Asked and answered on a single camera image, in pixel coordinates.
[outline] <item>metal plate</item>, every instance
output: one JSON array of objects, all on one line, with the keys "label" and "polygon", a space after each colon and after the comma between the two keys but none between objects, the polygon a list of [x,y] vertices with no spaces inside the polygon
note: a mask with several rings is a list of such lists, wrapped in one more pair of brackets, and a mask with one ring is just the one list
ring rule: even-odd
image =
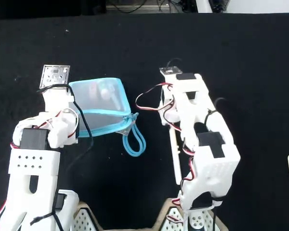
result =
[{"label": "metal plate", "polygon": [[88,211],[85,208],[81,208],[77,213],[72,231],[97,231],[94,222],[92,221]]},{"label": "metal plate", "polygon": [[[180,214],[179,210],[176,207],[172,207],[167,215],[171,215],[179,220],[183,220],[182,215]],[[161,225],[160,231],[183,231],[183,225],[175,224],[165,219],[164,223]]]},{"label": "metal plate", "polygon": [[70,66],[44,65],[39,88],[53,84],[67,84]]},{"label": "metal plate", "polygon": [[176,66],[162,67],[160,71],[164,75],[174,75],[174,74],[182,74],[183,72]]}]

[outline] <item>black rectangle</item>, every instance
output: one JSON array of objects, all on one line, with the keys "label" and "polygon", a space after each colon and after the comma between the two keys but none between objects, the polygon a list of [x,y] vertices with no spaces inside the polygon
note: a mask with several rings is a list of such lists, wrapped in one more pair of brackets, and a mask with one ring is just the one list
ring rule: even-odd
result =
[{"label": "black rectangle", "polygon": [[41,128],[25,128],[20,141],[21,149],[48,150],[49,130]]},{"label": "black rectangle", "polygon": [[176,75],[177,80],[189,80],[189,79],[196,79],[193,73],[182,73]]},{"label": "black rectangle", "polygon": [[222,144],[225,144],[219,132],[203,132],[197,134],[199,146],[210,146],[214,158],[225,157]]}]

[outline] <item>hole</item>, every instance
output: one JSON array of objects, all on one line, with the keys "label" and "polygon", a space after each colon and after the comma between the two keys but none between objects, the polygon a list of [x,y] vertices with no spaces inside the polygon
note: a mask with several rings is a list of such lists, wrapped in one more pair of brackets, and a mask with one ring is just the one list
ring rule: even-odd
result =
[{"label": "hole", "polygon": [[31,176],[29,189],[31,193],[35,193],[38,189],[39,176]]}]

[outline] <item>white panel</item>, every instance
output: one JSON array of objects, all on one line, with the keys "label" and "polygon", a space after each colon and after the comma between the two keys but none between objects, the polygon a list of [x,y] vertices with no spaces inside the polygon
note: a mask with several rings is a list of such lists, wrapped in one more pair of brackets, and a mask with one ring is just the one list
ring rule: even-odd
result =
[{"label": "white panel", "polygon": [[227,13],[289,13],[289,0],[230,0]]},{"label": "white panel", "polygon": [[9,174],[58,176],[59,163],[59,152],[12,149]]}]

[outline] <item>black wire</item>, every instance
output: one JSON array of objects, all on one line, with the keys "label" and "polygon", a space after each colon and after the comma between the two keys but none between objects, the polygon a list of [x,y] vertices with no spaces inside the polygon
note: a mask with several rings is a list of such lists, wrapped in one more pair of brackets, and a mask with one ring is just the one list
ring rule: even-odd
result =
[{"label": "black wire", "polygon": [[173,1],[171,1],[171,0],[170,0],[170,3],[175,7],[175,9],[177,10],[177,12],[179,13],[180,11],[179,11],[179,9],[176,7],[176,5],[179,6],[179,4],[175,4],[175,2],[173,2]]},{"label": "black wire", "polygon": [[219,98],[217,98],[216,100],[214,100],[213,105],[214,105],[214,107],[215,107],[215,110],[214,110],[214,111],[211,111],[210,109],[208,110],[208,114],[206,115],[206,117],[205,117],[205,119],[204,119],[204,125],[205,125],[205,126],[207,125],[207,121],[208,121],[209,116],[212,115],[214,112],[217,112],[216,106],[217,106],[217,103],[218,103],[220,100],[227,100],[227,99],[225,99],[225,98],[223,98],[223,97],[219,97]]},{"label": "black wire", "polygon": [[180,59],[180,58],[172,58],[172,59],[170,59],[170,60],[168,61],[167,65],[166,65],[166,68],[168,68],[169,65],[170,65],[174,60],[179,60],[179,61],[182,62],[182,59]]},{"label": "black wire", "polygon": [[116,6],[114,3],[112,3],[111,1],[108,0],[108,2],[113,5],[118,11],[120,11],[121,13],[132,13],[136,10],[138,10],[139,8],[143,7],[145,5],[145,3],[147,2],[147,0],[144,0],[143,3],[140,4],[140,6],[138,6],[137,8],[135,9],[132,9],[131,11],[123,11],[121,10],[118,6]]},{"label": "black wire", "polygon": [[79,159],[81,159],[85,154],[87,154],[88,151],[91,150],[91,148],[93,147],[93,136],[92,136],[90,127],[89,127],[89,125],[88,125],[88,123],[86,121],[86,118],[85,118],[85,116],[84,116],[84,114],[82,112],[82,109],[76,103],[76,99],[75,99],[75,95],[74,95],[72,87],[70,85],[68,85],[68,84],[53,84],[53,85],[50,85],[48,87],[44,87],[42,89],[39,89],[37,92],[43,93],[46,90],[52,89],[52,88],[67,88],[67,89],[69,89],[69,91],[71,92],[71,95],[74,96],[74,102],[73,103],[77,107],[77,109],[79,110],[81,118],[82,118],[82,121],[83,121],[83,123],[84,123],[84,125],[85,125],[85,127],[87,129],[88,134],[89,134],[89,138],[91,139],[91,143],[90,143],[90,146],[88,147],[88,149],[84,153],[76,156],[75,159],[68,165],[68,167],[66,168],[66,170],[68,171]]},{"label": "black wire", "polygon": [[164,4],[164,2],[165,2],[165,0],[163,0],[160,5],[158,4],[158,11],[162,11],[161,7]]}]

